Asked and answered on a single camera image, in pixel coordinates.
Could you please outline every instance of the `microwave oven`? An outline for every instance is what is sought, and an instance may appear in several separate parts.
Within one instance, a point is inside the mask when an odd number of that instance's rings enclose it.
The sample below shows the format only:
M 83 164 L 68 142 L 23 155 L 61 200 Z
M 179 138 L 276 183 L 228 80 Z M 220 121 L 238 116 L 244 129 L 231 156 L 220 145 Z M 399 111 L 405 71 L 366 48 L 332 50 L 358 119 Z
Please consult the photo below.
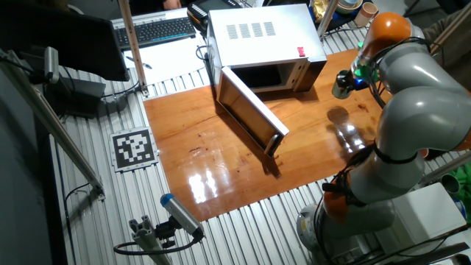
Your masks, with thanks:
M 273 156 L 288 128 L 254 93 L 312 89 L 327 58 L 308 7 L 211 10 L 206 41 L 216 100 Z

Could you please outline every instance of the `microwave door handle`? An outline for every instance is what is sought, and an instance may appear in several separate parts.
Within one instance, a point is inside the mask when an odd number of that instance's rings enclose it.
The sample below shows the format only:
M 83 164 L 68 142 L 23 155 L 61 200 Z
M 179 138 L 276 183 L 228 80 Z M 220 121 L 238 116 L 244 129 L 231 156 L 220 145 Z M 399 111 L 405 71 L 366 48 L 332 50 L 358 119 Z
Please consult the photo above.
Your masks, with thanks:
M 273 144 L 275 144 L 275 141 L 277 140 L 278 138 L 278 134 L 275 134 L 273 135 L 273 137 L 270 139 L 270 142 L 268 143 L 268 145 L 266 146 L 265 148 L 265 151 L 263 152 L 265 155 L 268 154 L 268 152 L 270 152 L 270 149 L 272 148 Z

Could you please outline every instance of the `open microwave door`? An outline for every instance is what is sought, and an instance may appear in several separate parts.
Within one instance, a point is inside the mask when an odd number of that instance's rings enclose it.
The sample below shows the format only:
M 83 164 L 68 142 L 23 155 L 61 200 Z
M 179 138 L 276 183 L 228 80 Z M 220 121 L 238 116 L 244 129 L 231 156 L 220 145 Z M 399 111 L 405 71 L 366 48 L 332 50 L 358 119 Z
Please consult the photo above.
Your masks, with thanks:
M 230 68 L 222 68 L 219 81 L 216 88 L 219 104 L 249 133 L 265 155 L 273 157 L 288 128 Z

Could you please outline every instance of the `wooden table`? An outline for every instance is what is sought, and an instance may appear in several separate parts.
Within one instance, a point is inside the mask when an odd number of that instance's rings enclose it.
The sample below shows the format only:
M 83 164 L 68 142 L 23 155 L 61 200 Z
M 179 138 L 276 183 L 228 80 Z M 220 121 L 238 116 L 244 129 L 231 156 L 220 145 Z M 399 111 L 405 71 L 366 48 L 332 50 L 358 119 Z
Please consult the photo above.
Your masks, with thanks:
M 274 160 L 220 107 L 210 87 L 145 101 L 170 191 L 202 221 L 338 172 L 352 151 L 374 138 L 381 113 L 367 89 L 343 100 L 332 95 L 336 74 L 357 54 L 328 55 L 309 93 L 258 94 L 290 130 Z

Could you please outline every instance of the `white wall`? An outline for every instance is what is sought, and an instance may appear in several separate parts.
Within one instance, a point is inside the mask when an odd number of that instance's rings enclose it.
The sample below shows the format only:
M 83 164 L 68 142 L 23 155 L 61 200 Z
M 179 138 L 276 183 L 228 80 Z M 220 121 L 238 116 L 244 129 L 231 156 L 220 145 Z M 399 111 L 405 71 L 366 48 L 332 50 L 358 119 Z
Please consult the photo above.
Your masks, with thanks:
M 51 264 L 33 113 L 0 70 L 0 264 Z

